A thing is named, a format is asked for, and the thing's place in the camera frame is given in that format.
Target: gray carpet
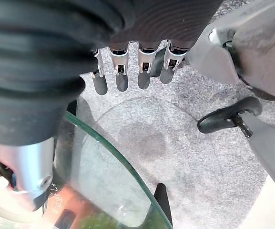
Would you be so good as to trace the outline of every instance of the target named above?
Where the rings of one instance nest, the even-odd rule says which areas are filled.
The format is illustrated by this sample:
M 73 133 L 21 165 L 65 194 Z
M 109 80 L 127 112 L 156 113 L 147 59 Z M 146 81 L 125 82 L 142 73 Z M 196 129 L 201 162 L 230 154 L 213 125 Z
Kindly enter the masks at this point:
M 225 1 L 215 17 L 245 4 Z M 129 50 L 129 88 L 117 90 L 112 62 L 103 50 L 108 93 L 97 95 L 92 79 L 78 116 L 108 139 L 133 165 L 149 189 L 168 188 L 175 229 L 237 228 L 267 176 L 239 129 L 204 135 L 196 122 L 218 108 L 252 95 L 244 85 L 222 85 L 184 64 L 164 85 L 151 78 L 137 85 L 137 44 Z M 275 103 L 262 101 L 262 120 L 275 123 Z

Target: glass tabletop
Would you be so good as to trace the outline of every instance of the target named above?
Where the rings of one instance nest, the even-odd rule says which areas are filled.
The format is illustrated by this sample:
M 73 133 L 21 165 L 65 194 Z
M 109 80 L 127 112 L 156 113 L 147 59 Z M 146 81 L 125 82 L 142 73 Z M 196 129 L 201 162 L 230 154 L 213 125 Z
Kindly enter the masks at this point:
M 96 131 L 67 112 L 56 139 L 45 213 L 32 223 L 27 213 L 16 222 L 0 217 L 0 229 L 172 228 L 134 168 Z

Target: silver finger bracket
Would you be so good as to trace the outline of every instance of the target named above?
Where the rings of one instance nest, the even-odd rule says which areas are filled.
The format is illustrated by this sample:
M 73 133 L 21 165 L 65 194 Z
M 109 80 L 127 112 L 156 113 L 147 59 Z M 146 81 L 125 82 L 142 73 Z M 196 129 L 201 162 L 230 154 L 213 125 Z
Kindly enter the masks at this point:
M 155 59 L 156 50 L 143 50 L 139 47 L 138 50 L 138 86 L 141 89 L 146 89 L 150 84 L 150 72 Z
M 238 117 L 238 126 L 251 149 L 275 182 L 275 125 L 262 122 L 247 111 L 240 112 Z
M 116 85 L 119 91 L 124 92 L 128 88 L 129 49 L 110 51 L 116 73 Z
M 168 41 L 168 45 L 164 56 L 163 67 L 160 75 L 160 80 L 163 84 L 171 82 L 174 75 L 174 71 L 177 69 L 177 67 L 182 62 L 187 53 L 187 51 L 176 49 L 171 51 L 171 45 L 171 42 Z
M 103 60 L 102 60 L 101 51 L 99 49 L 94 51 L 94 57 L 96 57 L 98 61 L 97 71 L 92 72 L 91 76 L 93 79 L 96 92 L 100 95 L 104 95 L 108 91 L 108 85 L 104 76 Z

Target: black robotic finger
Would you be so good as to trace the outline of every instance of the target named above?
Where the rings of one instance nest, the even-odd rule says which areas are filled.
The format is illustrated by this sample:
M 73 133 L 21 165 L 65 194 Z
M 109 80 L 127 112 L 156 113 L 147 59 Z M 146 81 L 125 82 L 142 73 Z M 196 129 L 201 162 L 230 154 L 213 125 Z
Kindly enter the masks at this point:
M 98 94 L 104 95 L 108 91 L 108 85 L 104 76 L 103 60 L 102 60 L 101 52 L 99 49 L 97 49 L 93 51 L 93 53 L 94 53 L 94 57 L 96 57 L 98 61 L 97 71 L 91 73 L 94 87 Z
M 93 83 L 97 94 L 104 95 L 108 92 L 108 85 L 105 76 L 100 77 L 99 74 L 92 75 Z
M 173 45 L 172 41 L 168 41 L 160 74 L 160 80 L 162 83 L 167 84 L 171 82 L 174 71 L 184 59 L 187 51 L 188 49 L 178 48 Z
M 138 73 L 138 86 L 140 89 L 147 89 L 150 84 L 150 74 L 144 71 Z
M 172 70 L 172 67 L 168 67 L 168 69 L 164 69 L 164 67 L 161 70 L 160 74 L 160 81 L 163 84 L 168 84 L 173 79 L 174 71 Z
M 116 76 L 116 86 L 117 89 L 121 92 L 124 92 L 128 88 L 128 76 L 124 75 L 123 72 L 120 72 Z
M 117 89 L 124 92 L 128 88 L 129 43 L 110 46 L 110 54 L 116 73 Z
M 146 89 L 150 83 L 150 72 L 160 42 L 139 42 L 138 50 L 138 86 Z
M 152 64 L 150 76 L 151 77 L 159 77 L 162 71 L 162 67 L 164 64 L 164 56 L 166 52 L 166 47 L 157 51 L 155 59 Z

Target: green glass edge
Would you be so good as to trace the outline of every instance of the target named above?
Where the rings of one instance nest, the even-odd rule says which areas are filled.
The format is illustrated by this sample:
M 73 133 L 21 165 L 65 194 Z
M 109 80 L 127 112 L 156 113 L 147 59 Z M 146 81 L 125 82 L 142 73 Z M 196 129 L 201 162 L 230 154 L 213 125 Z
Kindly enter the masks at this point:
M 93 130 L 91 127 L 89 127 L 87 124 L 85 124 L 83 121 L 81 121 L 76 116 L 72 115 L 68 111 L 65 113 L 64 116 L 65 120 L 72 123 L 75 126 L 78 126 L 81 128 L 84 132 L 86 132 L 88 135 L 90 135 L 95 140 L 99 141 L 114 157 L 117 158 L 117 160 L 131 173 L 131 175 L 134 177 L 134 179 L 137 181 L 137 183 L 140 185 L 140 187 L 143 189 L 147 197 L 150 199 L 152 205 L 156 208 L 156 210 L 159 212 L 161 217 L 163 218 L 166 226 L 168 229 L 173 229 L 171 223 L 167 219 L 165 213 L 161 209 L 161 206 L 157 203 L 156 199 L 154 198 L 153 194 L 150 192 L 146 184 L 143 182 L 142 178 L 138 175 L 138 173 L 135 171 L 133 166 L 127 161 L 127 159 L 103 136 L 101 136 L 99 133 L 97 133 L 95 130 Z

